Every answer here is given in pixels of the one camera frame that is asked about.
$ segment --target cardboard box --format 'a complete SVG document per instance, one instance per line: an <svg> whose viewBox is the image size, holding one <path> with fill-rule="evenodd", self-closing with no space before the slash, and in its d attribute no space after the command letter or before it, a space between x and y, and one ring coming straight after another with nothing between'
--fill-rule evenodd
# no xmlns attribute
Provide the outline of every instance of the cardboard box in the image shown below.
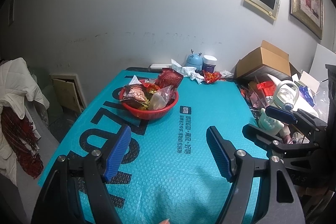
<svg viewBox="0 0 336 224"><path fill-rule="evenodd" d="M291 75L291 70L288 54L263 40L261 47L238 61L236 76L247 80L255 80L256 76L262 82L269 80L267 73L283 80Z"/></svg>

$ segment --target red plastic bowl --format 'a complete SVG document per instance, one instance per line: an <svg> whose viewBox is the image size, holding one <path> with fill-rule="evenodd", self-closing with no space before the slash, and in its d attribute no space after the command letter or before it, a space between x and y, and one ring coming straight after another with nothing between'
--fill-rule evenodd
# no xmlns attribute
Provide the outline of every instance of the red plastic bowl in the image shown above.
<svg viewBox="0 0 336 224"><path fill-rule="evenodd" d="M125 92L125 88L122 88L122 90L119 93L119 100L123 98L124 92ZM164 115L166 115L168 111L171 110L177 104L178 100L179 100L179 93L175 91L175 100L169 106L166 106L158 110L139 110L139 109L130 107L126 103L121 103L121 104L125 107L125 109L131 112L133 116L139 119L154 120L154 119L159 119L163 117Z"/></svg>

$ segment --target plaid scarf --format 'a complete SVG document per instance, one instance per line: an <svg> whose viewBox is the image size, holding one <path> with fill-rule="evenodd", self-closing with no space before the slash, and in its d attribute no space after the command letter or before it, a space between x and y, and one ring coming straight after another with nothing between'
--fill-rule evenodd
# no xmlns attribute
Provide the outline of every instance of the plaid scarf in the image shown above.
<svg viewBox="0 0 336 224"><path fill-rule="evenodd" d="M11 107L4 107L1 113L1 127L7 142L15 152L17 161L22 169L34 179L36 179L43 170L43 162L38 153L34 156L26 148L23 142L27 142L31 149L37 150L37 138L33 133L33 123L25 115L21 120Z"/></svg>

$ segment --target white quilted coat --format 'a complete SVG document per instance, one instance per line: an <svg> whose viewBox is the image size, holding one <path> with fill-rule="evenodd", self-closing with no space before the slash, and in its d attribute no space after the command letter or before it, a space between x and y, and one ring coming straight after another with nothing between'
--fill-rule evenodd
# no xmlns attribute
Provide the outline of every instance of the white quilted coat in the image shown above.
<svg viewBox="0 0 336 224"><path fill-rule="evenodd" d="M0 66L0 119L4 106L11 107L20 119L25 116L25 97L49 107L48 100L29 73L23 58ZM5 139L0 124L0 173L16 185L16 155Z"/></svg>

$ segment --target metal screw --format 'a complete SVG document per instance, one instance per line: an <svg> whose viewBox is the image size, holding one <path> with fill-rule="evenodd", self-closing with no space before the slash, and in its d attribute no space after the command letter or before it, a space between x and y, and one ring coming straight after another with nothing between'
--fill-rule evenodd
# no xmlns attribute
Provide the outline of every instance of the metal screw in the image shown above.
<svg viewBox="0 0 336 224"><path fill-rule="evenodd" d="M239 150L237 150L237 155L241 156L241 157L244 157L246 155L246 152L243 149L239 149Z"/></svg>
<svg viewBox="0 0 336 224"><path fill-rule="evenodd" d="M95 156L95 157L97 157L97 156L99 156L100 155L100 150L98 150L98 149L95 149L95 150L93 150L92 152L91 152L91 154L93 155L93 156Z"/></svg>
<svg viewBox="0 0 336 224"><path fill-rule="evenodd" d="M66 158L67 157L65 155L61 155L61 156L57 157L57 160L60 161L60 162L63 162L63 161L65 161Z"/></svg>
<svg viewBox="0 0 336 224"><path fill-rule="evenodd" d="M274 162L279 162L280 161L278 156L272 156L271 160L273 160Z"/></svg>

